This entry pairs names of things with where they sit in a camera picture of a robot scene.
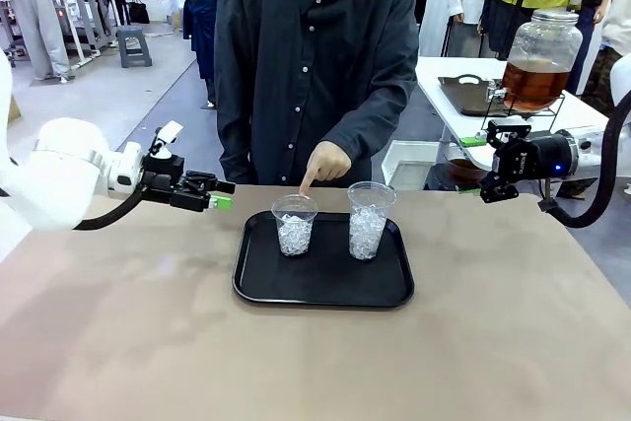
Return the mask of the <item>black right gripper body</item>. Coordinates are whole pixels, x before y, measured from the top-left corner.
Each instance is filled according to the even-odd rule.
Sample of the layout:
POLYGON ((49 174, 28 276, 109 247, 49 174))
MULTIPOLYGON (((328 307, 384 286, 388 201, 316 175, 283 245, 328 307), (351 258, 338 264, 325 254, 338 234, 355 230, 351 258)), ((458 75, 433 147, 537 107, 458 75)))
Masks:
POLYGON ((494 180, 527 180, 542 178, 540 164, 541 137, 532 139, 513 137, 496 140, 493 160, 494 180))

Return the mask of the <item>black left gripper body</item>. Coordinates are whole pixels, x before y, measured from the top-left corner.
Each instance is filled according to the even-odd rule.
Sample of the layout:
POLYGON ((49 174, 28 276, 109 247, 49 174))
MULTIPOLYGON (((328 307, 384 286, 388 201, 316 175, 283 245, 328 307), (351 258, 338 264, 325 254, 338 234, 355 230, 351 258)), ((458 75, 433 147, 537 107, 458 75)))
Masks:
POLYGON ((158 159, 149 155, 142 161, 142 199, 173 208, 203 212, 209 208, 207 173, 186 171, 184 157, 158 159))

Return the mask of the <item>person's left hand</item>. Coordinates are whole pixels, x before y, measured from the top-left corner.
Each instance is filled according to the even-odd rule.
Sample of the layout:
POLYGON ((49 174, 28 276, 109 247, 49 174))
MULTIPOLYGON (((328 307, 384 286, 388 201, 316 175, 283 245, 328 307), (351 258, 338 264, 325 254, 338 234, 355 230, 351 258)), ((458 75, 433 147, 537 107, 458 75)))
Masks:
POLYGON ((351 169, 349 156, 336 144, 322 141, 310 155, 299 193, 307 195, 315 181, 325 182, 343 177, 351 169))

